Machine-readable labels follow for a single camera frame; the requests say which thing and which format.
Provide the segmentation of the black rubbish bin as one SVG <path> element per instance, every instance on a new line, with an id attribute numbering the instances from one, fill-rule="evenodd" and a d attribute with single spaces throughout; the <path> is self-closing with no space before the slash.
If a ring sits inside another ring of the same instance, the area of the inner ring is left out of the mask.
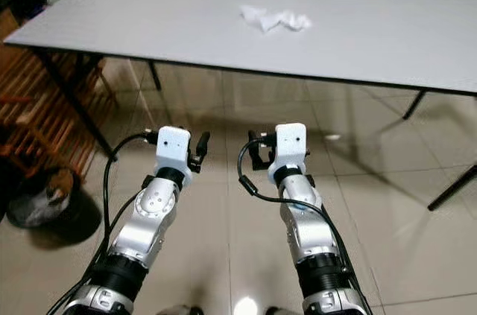
<path id="1" fill-rule="evenodd" d="M 28 176 L 7 201 L 7 216 L 20 229 L 37 229 L 56 220 L 69 207 L 76 185 L 68 168 L 46 168 Z"/>

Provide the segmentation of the grey table with black legs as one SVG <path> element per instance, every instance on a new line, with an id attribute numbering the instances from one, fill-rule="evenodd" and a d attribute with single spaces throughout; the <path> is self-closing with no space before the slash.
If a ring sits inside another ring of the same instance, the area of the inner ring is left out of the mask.
<path id="1" fill-rule="evenodd" d="M 267 33 L 241 6 L 313 26 Z M 60 0 L 4 40 L 72 52 L 477 98 L 477 0 Z"/>

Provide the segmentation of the crumpled white tissue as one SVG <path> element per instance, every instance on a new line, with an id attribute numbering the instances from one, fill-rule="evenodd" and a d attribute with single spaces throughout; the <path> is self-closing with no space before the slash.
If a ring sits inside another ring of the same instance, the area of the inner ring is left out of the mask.
<path id="1" fill-rule="evenodd" d="M 248 25 L 256 27 L 262 33 L 267 33 L 279 26 L 290 31 L 301 31 L 313 26 L 309 16 L 291 10 L 275 12 L 251 5 L 242 5 L 241 16 Z"/>

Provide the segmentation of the brown wooden slatted rack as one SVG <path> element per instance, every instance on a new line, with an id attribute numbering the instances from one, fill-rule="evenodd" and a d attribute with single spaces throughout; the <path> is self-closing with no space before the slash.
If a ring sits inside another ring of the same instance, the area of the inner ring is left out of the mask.
<path id="1" fill-rule="evenodd" d="M 115 91 L 103 76 L 102 60 L 85 76 L 76 77 L 75 68 L 83 64 L 78 56 L 54 52 L 50 59 L 95 125 L 102 125 L 117 107 Z M 25 176 L 68 168 L 85 178 L 98 143 L 41 60 L 26 48 L 3 45 L 0 66 L 1 159 Z"/>

